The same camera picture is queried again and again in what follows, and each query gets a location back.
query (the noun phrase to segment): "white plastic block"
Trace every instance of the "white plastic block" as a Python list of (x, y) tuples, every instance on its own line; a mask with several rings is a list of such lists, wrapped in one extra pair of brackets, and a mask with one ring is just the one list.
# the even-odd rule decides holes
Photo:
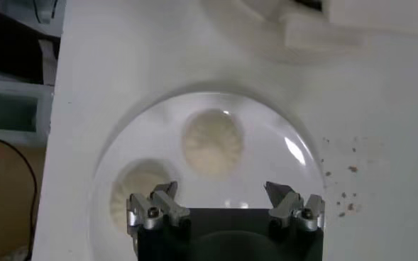
[(286, 0), (235, 0), (250, 15), (261, 21), (277, 21)]
[(361, 33), (333, 26), (316, 11), (287, 9), (281, 22), (286, 48), (323, 52), (349, 50), (361, 45)]
[(330, 23), (418, 34), (418, 0), (327, 0)]

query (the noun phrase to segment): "brown crumb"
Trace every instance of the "brown crumb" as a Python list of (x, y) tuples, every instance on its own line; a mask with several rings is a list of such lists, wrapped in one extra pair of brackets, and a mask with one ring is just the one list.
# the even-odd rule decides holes
[(349, 166), (348, 169), (352, 171), (353, 173), (357, 173), (358, 171), (358, 168), (356, 166)]

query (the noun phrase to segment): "white surface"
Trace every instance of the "white surface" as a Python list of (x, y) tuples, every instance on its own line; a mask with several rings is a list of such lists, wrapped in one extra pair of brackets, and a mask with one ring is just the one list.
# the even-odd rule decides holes
[[(223, 177), (195, 172), (185, 161), (181, 146), (188, 120), (211, 109), (228, 111), (243, 131), (245, 147), (240, 162)], [(93, 260), (135, 260), (126, 227), (119, 231), (110, 217), (109, 200), (117, 177), (150, 159), (166, 162), (170, 179), (178, 182), (175, 200), (187, 207), (271, 209), (263, 188), (267, 181), (288, 184), (305, 200), (310, 194), (324, 193), (321, 171), (307, 146), (295, 129), (268, 107), (233, 94), (177, 96), (135, 118), (101, 159), (89, 210)]]
[(152, 101), (190, 89), (255, 95), (307, 130), (331, 172), (325, 260), (418, 260), (418, 39), (369, 35), (330, 65), (281, 65), (225, 34), (215, 2), (69, 2), (33, 260), (90, 260), (103, 152)]
[(331, 23), (418, 34), (418, 0), (327, 0)]

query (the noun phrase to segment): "white object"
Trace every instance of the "white object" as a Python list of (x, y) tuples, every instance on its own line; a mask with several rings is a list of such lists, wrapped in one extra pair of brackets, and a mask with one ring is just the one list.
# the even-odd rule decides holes
[(226, 2), (68, 2), (33, 261), (96, 260), (89, 196), (108, 146), (155, 101), (215, 87), (306, 128), (332, 173), (325, 260), (418, 260), (418, 38), (369, 35), (342, 61), (289, 66), (243, 48), (230, 25), (255, 21), (224, 16)]
[(418, 0), (328, 0), (330, 23), (418, 34)]
[(196, 112), (186, 127), (182, 149), (194, 171), (228, 175), (242, 156), (242, 132), (228, 111)]
[(48, 85), (0, 81), (0, 139), (46, 146), (53, 92), (54, 87)]
[(329, 54), (334, 55), (361, 45), (360, 32), (331, 25), (317, 11), (288, 5), (280, 21), (284, 32), (284, 46), (294, 52), (331, 52)]
[[(244, 149), (230, 174), (201, 175), (185, 160), (182, 133), (197, 112), (227, 111), (243, 130)], [(90, 208), (90, 240), (95, 261), (135, 260), (131, 237), (110, 219), (109, 197), (117, 175), (144, 158), (164, 159), (178, 182), (176, 202), (199, 208), (272, 208), (263, 185), (288, 184), (304, 199), (323, 194), (318, 164), (289, 122), (267, 106), (235, 94), (176, 96), (136, 117), (101, 159)]]
[(260, 21), (278, 22), (285, 0), (234, 0)]

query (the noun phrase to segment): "white table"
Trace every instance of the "white table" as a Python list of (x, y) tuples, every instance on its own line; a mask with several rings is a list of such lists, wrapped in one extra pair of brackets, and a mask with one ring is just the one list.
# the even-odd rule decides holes
[(278, 64), (239, 48), (204, 2), (67, 4), (33, 259), (90, 260), (107, 146), (153, 101), (217, 86), (285, 111), (324, 159), (325, 260), (418, 260), (418, 38), (369, 35), (330, 65)]

